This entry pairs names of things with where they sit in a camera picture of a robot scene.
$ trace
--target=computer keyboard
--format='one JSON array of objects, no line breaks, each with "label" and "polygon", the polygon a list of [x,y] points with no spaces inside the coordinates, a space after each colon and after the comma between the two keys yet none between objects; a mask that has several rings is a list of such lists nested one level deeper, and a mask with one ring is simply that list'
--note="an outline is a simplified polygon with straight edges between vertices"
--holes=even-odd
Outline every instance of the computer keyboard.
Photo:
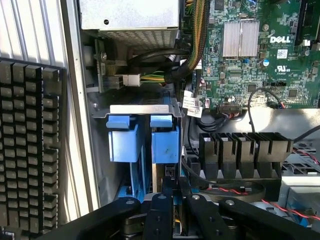
[{"label": "computer keyboard", "polygon": [[0,58],[0,232],[35,239],[59,225],[66,70]]}]

